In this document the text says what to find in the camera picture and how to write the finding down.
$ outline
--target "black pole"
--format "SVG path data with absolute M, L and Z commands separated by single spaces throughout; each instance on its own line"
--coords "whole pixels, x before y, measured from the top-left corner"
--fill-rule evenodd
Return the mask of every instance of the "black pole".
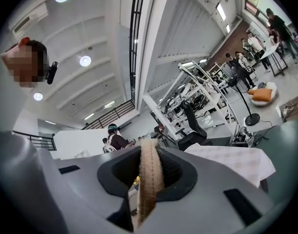
M 259 122 L 259 120 L 260 120 L 260 116 L 259 116 L 259 114 L 256 114 L 256 113 L 251 114 L 250 108 L 249 108 L 249 106 L 247 105 L 247 103 L 246 103 L 246 101 L 245 101 L 245 99 L 244 99 L 244 97 L 243 97 L 243 94 L 241 93 L 241 91 L 240 91 L 240 89 L 238 88 L 237 85 L 235 85 L 235 87 L 237 88 L 238 92 L 240 93 L 240 96 L 242 97 L 242 99 L 243 99 L 243 101 L 244 101 L 244 104 L 245 104 L 245 106 L 246 106 L 246 108 L 247 108 L 247 110 L 248 110 L 248 112 L 249 112 L 249 114 L 250 114 L 248 117 L 246 117 L 246 119 L 245 119 L 245 124 L 246 124 L 247 126 L 253 126 L 253 125 L 257 124 L 257 123 Z
M 247 110 L 248 110 L 248 112 L 249 112 L 249 114 L 250 114 L 250 117 L 252 117 L 252 114 L 251 114 L 250 108 L 248 107 L 248 105 L 247 105 L 247 103 L 246 103 L 246 100 L 245 100 L 245 99 L 244 99 L 244 97 L 243 97 L 243 94 L 241 93 L 241 91 L 240 91 L 240 89 L 238 88 L 238 86 L 237 86 L 237 85 L 236 85 L 236 88 L 237 88 L 237 90 L 238 90 L 239 94 L 241 95 L 241 97 L 242 97 L 242 99 L 243 99 L 243 101 L 244 101 L 244 104 L 245 104 L 245 106 L 246 106 L 246 108 L 247 108 Z

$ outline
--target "chair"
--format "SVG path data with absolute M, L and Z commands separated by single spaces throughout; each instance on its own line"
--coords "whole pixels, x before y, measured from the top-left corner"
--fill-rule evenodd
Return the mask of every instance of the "chair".
M 212 145 L 211 141 L 206 141 L 207 133 L 199 126 L 198 121 L 193 113 L 191 106 L 184 100 L 180 107 L 184 110 L 190 128 L 194 131 L 188 135 L 180 129 L 176 134 L 182 134 L 184 137 L 177 142 L 178 149 L 185 151 L 189 146 L 198 143 L 202 146 Z

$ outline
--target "black railing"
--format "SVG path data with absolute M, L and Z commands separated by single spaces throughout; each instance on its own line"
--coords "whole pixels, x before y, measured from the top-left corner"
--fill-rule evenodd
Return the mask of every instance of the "black railing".
M 129 74 L 130 74 L 131 100 L 133 102 L 135 102 L 137 43 L 138 43 L 139 22 L 141 17 L 142 2 L 143 0 L 133 0 L 132 7 L 131 7 L 131 17 L 130 17 Z
M 134 102 L 132 100 L 129 100 L 121 104 L 120 106 L 112 109 L 110 112 L 102 115 L 100 118 L 94 120 L 93 122 L 85 126 L 82 130 L 105 128 L 114 120 L 119 119 L 126 113 L 132 111 L 134 108 Z
M 23 136 L 27 139 L 29 139 L 35 147 L 42 147 L 49 151 L 56 151 L 56 146 L 53 138 L 49 137 L 43 137 L 43 136 L 37 136 L 37 135 L 29 135 L 17 131 L 12 131 L 15 135 Z

